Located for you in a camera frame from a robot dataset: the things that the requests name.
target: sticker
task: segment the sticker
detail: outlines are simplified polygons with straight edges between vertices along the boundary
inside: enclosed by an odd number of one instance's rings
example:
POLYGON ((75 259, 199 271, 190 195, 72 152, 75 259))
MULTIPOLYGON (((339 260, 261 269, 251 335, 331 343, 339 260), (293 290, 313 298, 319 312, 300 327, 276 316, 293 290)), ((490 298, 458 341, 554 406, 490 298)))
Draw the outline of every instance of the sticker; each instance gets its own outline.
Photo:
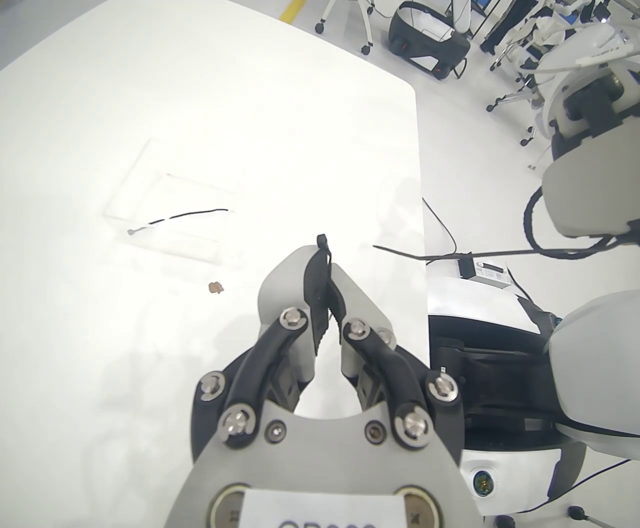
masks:
POLYGON ((405 528, 404 499, 393 495, 245 491, 239 528, 405 528))

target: power adapter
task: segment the power adapter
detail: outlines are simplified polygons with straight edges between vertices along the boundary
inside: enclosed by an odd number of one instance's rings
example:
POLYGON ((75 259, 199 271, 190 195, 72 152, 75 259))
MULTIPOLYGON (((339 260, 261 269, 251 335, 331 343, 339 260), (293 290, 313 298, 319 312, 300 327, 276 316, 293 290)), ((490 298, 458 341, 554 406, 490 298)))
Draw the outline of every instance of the power adapter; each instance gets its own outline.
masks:
POLYGON ((458 259, 458 269, 460 277, 496 288, 506 288, 513 284, 506 264, 493 259, 463 257, 458 259))

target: white table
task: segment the white table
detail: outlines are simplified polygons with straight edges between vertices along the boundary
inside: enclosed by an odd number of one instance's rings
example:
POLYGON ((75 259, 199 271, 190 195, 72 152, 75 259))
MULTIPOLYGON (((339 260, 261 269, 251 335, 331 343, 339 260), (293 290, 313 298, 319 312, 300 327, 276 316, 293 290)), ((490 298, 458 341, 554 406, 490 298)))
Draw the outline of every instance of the white table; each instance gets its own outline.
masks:
MULTIPOLYGON (((2 526, 162 525, 197 379, 251 346, 262 279, 318 233, 426 358, 424 266, 371 248, 424 251, 404 81, 226 1, 111 0, 0 72, 0 115, 2 526), (244 269, 117 242, 102 213, 150 138, 216 149, 212 183, 251 206, 244 269)), ((308 415, 357 409, 332 329, 308 415)))

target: small brown object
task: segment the small brown object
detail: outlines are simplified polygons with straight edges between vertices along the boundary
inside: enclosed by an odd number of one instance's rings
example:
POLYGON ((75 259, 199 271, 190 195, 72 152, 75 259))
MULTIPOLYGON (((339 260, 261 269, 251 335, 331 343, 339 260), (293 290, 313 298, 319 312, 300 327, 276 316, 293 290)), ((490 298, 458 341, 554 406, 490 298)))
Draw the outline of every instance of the small brown object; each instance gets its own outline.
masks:
POLYGON ((209 291, 211 293, 220 293, 225 289, 222 288, 222 285, 219 282, 209 282, 209 291))

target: black wire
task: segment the black wire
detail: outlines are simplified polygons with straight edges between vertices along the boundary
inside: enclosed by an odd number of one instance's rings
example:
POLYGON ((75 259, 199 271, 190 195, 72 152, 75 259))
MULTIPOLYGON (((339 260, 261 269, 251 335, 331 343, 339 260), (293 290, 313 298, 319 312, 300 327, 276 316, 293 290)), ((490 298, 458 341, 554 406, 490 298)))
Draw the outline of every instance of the black wire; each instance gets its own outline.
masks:
POLYGON ((371 7, 373 7, 373 10, 374 10, 378 15, 380 15, 382 18, 384 18, 384 19, 392 19, 392 18, 393 18, 393 15, 391 15, 390 17, 387 17, 386 15, 383 15, 380 11, 378 11, 378 8, 375 6, 375 4, 373 4, 373 3, 371 2, 371 0, 367 0, 367 4, 369 4, 371 7))
POLYGON ((533 237, 533 208, 538 202, 538 200, 542 197, 542 187, 540 187, 529 199, 529 203, 524 211, 524 231, 527 241, 531 245, 532 249, 530 250, 513 250, 513 251, 494 251, 494 252, 484 252, 484 253, 448 253, 447 255, 412 255, 411 253, 405 253, 402 251, 394 250, 391 248, 386 248, 384 246, 376 246, 376 249, 388 251, 390 253, 394 253, 396 255, 400 255, 401 257, 407 257, 408 259, 415 260, 453 260, 460 259, 464 257, 471 258, 480 258, 480 257, 505 257, 507 255, 543 255, 545 257, 551 257, 553 259, 567 259, 567 260, 578 260, 585 259, 590 255, 595 255, 596 253, 601 253, 604 251, 612 250, 613 248, 617 248, 621 244, 627 243, 640 243, 637 238, 637 232, 633 230, 627 234, 619 235, 616 237, 616 240, 611 242, 613 236, 605 236, 601 238, 598 242, 596 242, 593 246, 588 248, 574 248, 574 249, 543 249, 538 245, 535 238, 533 237))
POLYGON ((143 231, 145 229, 149 229, 148 226, 156 224, 156 223, 160 223, 160 222, 164 222, 166 220, 172 220, 174 218, 180 218, 181 216, 189 216, 190 214, 204 214, 206 212, 216 212, 216 211, 228 211, 228 209, 208 209, 206 211, 191 211, 191 212, 183 212, 180 214, 174 214, 173 216, 170 216, 169 218, 160 218, 159 220, 154 220, 153 222, 148 222, 146 224, 146 226, 142 226, 142 227, 138 227, 137 229, 127 229, 127 233, 129 233, 129 235, 134 235, 136 234, 138 231, 143 231))
POLYGON ((538 200, 540 198, 542 198, 542 187, 540 187, 535 193, 533 193, 533 195, 531 195, 531 198, 529 199, 529 203, 527 204, 527 207, 524 210, 524 218, 523 218, 524 234, 525 234, 525 237, 527 238, 527 242, 529 242, 531 247, 535 249, 540 255, 544 255, 545 257, 551 257, 552 259, 564 259, 564 260, 586 259, 590 255, 593 255, 594 253, 598 253, 601 248, 606 247, 607 244, 609 244, 609 242, 613 238, 612 236, 602 237, 593 246, 589 248, 585 248, 580 251, 576 251, 568 255, 552 253, 553 250, 545 250, 541 248, 533 236, 533 208, 535 207, 536 203, 538 203, 538 200))
POLYGON ((511 277, 511 282, 513 282, 513 285, 518 288, 522 293, 524 293, 524 296, 529 299, 530 302, 533 302, 533 299, 531 298, 531 296, 527 293, 527 291, 520 285, 518 284, 518 281, 516 280, 516 278, 513 276, 511 270, 509 268, 507 268, 507 273, 509 273, 509 276, 511 277))
POLYGON ((564 497, 567 493, 569 493, 570 491, 573 491, 574 489, 576 489, 581 484, 584 484, 585 482, 590 481, 592 478, 597 477, 598 475, 602 475, 604 472, 607 472, 610 469, 616 468, 618 466, 622 466, 622 464, 626 464, 627 462, 631 462, 631 461, 627 458, 626 460, 623 460, 622 462, 618 462, 617 464, 614 464, 614 465, 609 466, 609 467, 605 467, 604 469, 601 469, 600 471, 596 471, 593 475, 589 475, 588 477, 582 479, 580 482, 578 482, 577 484, 574 484, 573 486, 571 486, 571 488, 566 490, 564 493, 561 493, 557 497, 554 497, 553 499, 549 499, 549 500, 543 502, 542 504, 538 504, 534 508, 518 511, 517 513, 530 513, 531 511, 536 511, 537 509, 542 508, 543 506, 546 506, 550 502, 554 502, 555 500, 558 500, 560 497, 564 497))
POLYGON ((464 60, 464 62, 465 62, 465 65, 462 67, 462 71, 461 71, 460 73, 458 73, 458 72, 456 71, 456 69, 455 69, 455 68, 453 68, 453 73, 454 73, 454 75, 456 76, 456 79, 459 79, 460 77, 462 77, 462 74, 463 74, 463 73, 466 71, 466 69, 467 69, 467 57, 464 57, 464 58, 463 58, 463 60, 464 60))
POLYGON ((165 220, 172 220, 174 218, 180 218, 181 216, 189 216, 190 214, 203 214, 205 212, 216 212, 216 211, 228 211, 228 209, 209 209, 208 211, 184 212, 182 214, 175 214, 173 216, 170 216, 169 218, 161 218, 160 220, 154 220, 153 222, 149 222, 148 225, 153 225, 155 223, 164 222, 165 220))
POLYGON ((427 209, 429 209, 431 211, 431 214, 436 217, 436 220, 439 222, 441 226, 443 226, 444 230, 447 232, 447 235, 449 235, 449 238, 451 238, 451 241, 453 242, 453 251, 449 253, 449 255, 453 255, 458 251, 458 243, 456 242, 456 239, 451 234, 451 231, 449 231, 449 228, 446 225, 444 225, 444 222, 440 219, 440 217, 436 214, 436 212, 427 203, 427 200, 425 200, 424 197, 422 198, 422 203, 424 203, 424 205, 427 206, 427 209))
MULTIPOLYGON (((571 253, 588 253, 589 255, 594 255, 596 253, 601 253, 604 251, 612 250, 613 248, 617 248, 620 244, 625 244, 629 242, 630 239, 625 239, 624 237, 618 237, 615 242, 612 242, 608 246, 604 246, 603 248, 598 248, 594 250, 593 248, 583 248, 583 249, 558 249, 558 250, 545 250, 548 253, 553 253, 555 255, 568 255, 571 253)), ((540 255, 541 253, 537 250, 513 250, 513 251, 490 251, 484 253, 448 253, 447 255, 412 255, 411 253, 405 253, 402 251, 394 250, 391 248, 386 248, 384 246, 374 246, 375 249, 388 251, 389 253, 394 253, 396 255, 400 255, 401 257, 407 257, 408 259, 414 260, 455 260, 462 259, 465 257, 472 258, 481 258, 481 257, 506 257, 508 255, 540 255)))

